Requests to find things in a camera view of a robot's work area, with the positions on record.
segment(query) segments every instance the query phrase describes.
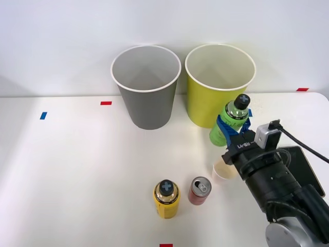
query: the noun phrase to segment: soda can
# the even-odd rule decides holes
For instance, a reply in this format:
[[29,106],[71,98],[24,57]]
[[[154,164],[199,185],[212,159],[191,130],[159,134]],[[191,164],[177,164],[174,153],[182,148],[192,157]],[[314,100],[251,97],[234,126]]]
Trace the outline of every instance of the soda can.
[[168,179],[162,180],[154,188],[153,199],[161,218],[173,218],[177,213],[180,199],[178,186]]
[[205,177],[196,177],[190,187],[189,200],[194,205],[201,205],[205,202],[210,191],[210,181]]

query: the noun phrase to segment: yellow bottle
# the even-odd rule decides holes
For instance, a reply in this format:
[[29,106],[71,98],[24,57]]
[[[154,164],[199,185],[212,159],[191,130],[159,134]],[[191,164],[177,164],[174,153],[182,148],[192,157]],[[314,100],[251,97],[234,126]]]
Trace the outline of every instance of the yellow bottle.
[[161,218],[173,218],[177,213],[180,200],[178,186],[167,179],[161,181],[154,188],[153,199]]

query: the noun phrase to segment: gray paper cup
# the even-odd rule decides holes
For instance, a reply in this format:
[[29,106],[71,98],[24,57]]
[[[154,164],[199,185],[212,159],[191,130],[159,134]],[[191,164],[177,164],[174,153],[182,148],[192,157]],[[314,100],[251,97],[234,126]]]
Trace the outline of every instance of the gray paper cup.
[[178,56],[156,45],[132,47],[114,59],[111,76],[135,125],[154,130],[169,121],[180,71]]

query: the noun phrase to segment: cup rim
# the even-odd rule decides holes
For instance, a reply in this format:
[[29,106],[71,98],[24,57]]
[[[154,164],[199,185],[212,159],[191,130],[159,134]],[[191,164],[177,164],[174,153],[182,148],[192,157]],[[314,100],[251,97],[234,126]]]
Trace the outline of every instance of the cup rim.
[[[158,87],[157,89],[150,89],[150,90],[137,90],[137,89],[131,89],[130,87],[124,86],[124,85],[122,85],[120,82],[118,82],[117,79],[116,79],[116,78],[114,77],[114,75],[113,75],[113,65],[114,65],[115,61],[116,61],[116,60],[117,60],[122,54],[124,54],[125,52],[127,52],[127,51],[129,51],[129,50],[132,50],[132,49],[135,49],[135,48],[140,48],[140,47],[157,47],[157,48],[164,49],[164,50],[170,52],[172,55],[174,55],[174,57],[177,59],[177,62],[178,62],[178,64],[179,64],[179,70],[178,70],[178,73],[177,73],[176,77],[175,77],[171,82],[167,83],[166,85],[164,85],[164,86],[162,86],[162,87]],[[159,46],[159,45],[137,45],[137,46],[130,47],[130,48],[128,48],[128,49],[122,51],[121,53],[119,53],[119,54],[115,57],[115,59],[113,60],[113,62],[112,62],[112,64],[111,64],[111,77],[112,77],[112,79],[115,81],[115,83],[116,83],[118,86],[120,86],[120,87],[122,87],[122,88],[124,88],[124,89],[126,89],[126,90],[128,90],[128,91],[132,91],[132,92],[136,92],[136,93],[151,93],[151,92],[156,92],[156,91],[160,91],[160,90],[162,90],[162,89],[165,89],[165,88],[169,87],[171,84],[173,84],[173,83],[178,79],[180,73],[181,73],[181,62],[180,62],[179,57],[178,57],[173,51],[171,51],[171,50],[169,50],[169,49],[167,49],[167,48],[165,48],[165,47]]]
[[226,178],[224,178],[224,177],[218,175],[218,173],[217,173],[216,170],[215,170],[215,165],[216,165],[216,163],[212,165],[212,170],[213,170],[213,172],[215,172],[215,174],[217,175],[217,177],[219,177],[219,178],[221,178],[221,179],[223,179],[223,180],[231,180],[231,179],[233,179],[233,178],[226,179]]
[[[191,73],[189,71],[189,68],[187,67],[187,61],[188,61],[190,55],[195,50],[197,50],[197,49],[199,49],[201,47],[204,47],[204,46],[216,46],[216,45],[223,45],[223,46],[228,46],[228,47],[234,48],[234,49],[236,49],[238,51],[241,51],[244,55],[246,55],[249,58],[249,60],[252,62],[252,65],[253,65],[253,68],[254,68],[254,73],[253,73],[252,78],[246,84],[244,84],[242,86],[239,86],[239,87],[232,88],[232,89],[219,89],[217,87],[212,87],[212,86],[205,85],[205,84],[201,83],[200,81],[198,81],[195,77],[193,77],[191,75]],[[191,50],[189,52],[189,54],[187,55],[187,57],[185,59],[185,70],[186,70],[187,74],[189,75],[189,77],[191,77],[199,85],[204,86],[204,87],[206,87],[208,89],[211,89],[211,90],[215,90],[215,91],[226,91],[226,92],[227,91],[236,91],[236,90],[243,89],[243,88],[247,87],[254,80],[254,78],[256,76],[256,64],[255,64],[254,60],[252,59],[252,57],[248,53],[246,53],[245,51],[241,50],[240,48],[237,48],[237,47],[235,47],[233,45],[228,45],[228,44],[205,44],[205,45],[201,45],[201,46],[198,46],[198,47],[194,48],[193,50]]]

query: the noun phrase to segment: red can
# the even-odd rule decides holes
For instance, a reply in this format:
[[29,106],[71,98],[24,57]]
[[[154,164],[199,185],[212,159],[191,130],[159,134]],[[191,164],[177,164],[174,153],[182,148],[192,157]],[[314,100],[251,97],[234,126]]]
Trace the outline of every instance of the red can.
[[205,202],[211,191],[211,183],[205,177],[196,177],[193,179],[190,191],[189,200],[194,205],[201,205]]

